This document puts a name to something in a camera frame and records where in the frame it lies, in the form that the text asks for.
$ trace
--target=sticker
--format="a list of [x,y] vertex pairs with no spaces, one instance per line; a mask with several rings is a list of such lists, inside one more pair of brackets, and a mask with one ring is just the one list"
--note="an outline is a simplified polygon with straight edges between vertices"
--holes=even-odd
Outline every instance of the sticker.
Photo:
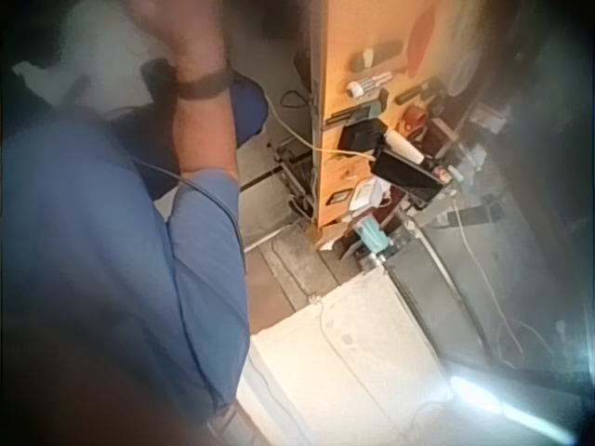
[[345,200],[350,198],[350,195],[352,192],[353,192],[353,189],[345,189],[345,190],[340,190],[339,192],[335,192],[333,195],[331,195],[331,198],[328,199],[328,201],[326,202],[326,205],[330,206],[331,204],[337,204],[337,203],[344,202]]

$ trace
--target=black wristband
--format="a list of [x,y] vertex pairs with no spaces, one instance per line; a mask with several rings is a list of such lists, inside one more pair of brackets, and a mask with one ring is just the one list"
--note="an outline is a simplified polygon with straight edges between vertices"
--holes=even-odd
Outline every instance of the black wristband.
[[182,99],[211,99],[224,92],[231,84],[233,72],[226,67],[192,82],[178,82],[178,97]]

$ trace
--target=man's arm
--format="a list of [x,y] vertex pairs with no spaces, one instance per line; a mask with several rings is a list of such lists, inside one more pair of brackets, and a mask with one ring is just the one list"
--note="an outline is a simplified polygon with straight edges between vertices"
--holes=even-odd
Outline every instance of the man's arm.
[[[129,4],[140,26],[170,47],[179,83],[226,70],[218,0],[130,0]],[[179,98],[173,133],[183,176],[210,168],[238,180],[229,88],[214,98]]]
[[[178,81],[195,82],[226,69],[218,0],[130,0],[140,23],[169,44]],[[214,98],[178,99],[174,144],[183,176],[214,203],[180,184],[169,238],[184,333],[194,366],[219,403],[232,403],[249,346],[238,170],[229,89]]]

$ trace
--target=bright light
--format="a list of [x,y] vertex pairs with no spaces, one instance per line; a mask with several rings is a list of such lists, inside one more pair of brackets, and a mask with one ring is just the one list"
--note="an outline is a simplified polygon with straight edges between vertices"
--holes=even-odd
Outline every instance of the bright light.
[[575,437],[567,430],[553,425],[542,418],[520,411],[506,402],[500,402],[496,395],[488,392],[477,384],[473,384],[461,377],[453,376],[450,378],[450,385],[462,400],[479,409],[489,413],[502,414],[510,421],[525,426],[560,444],[576,444]]
[[576,444],[576,439],[570,432],[562,429],[561,427],[555,426],[542,418],[538,418],[527,412],[515,409],[506,403],[502,404],[502,413],[509,420],[528,427],[531,430],[549,437],[560,444]]
[[450,378],[450,385],[465,402],[490,413],[502,413],[500,400],[484,388],[458,376]]

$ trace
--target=blue jeans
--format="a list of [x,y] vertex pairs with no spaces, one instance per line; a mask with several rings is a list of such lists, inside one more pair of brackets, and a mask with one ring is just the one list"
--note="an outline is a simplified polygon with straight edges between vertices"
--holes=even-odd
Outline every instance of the blue jeans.
[[[135,109],[110,123],[124,149],[140,160],[179,173],[173,147],[172,125],[176,109],[176,73],[164,59],[153,60],[141,70],[153,104]],[[268,117],[262,88],[235,72],[230,87],[237,147],[257,135]],[[151,198],[157,200],[178,184],[176,180],[140,167]]]

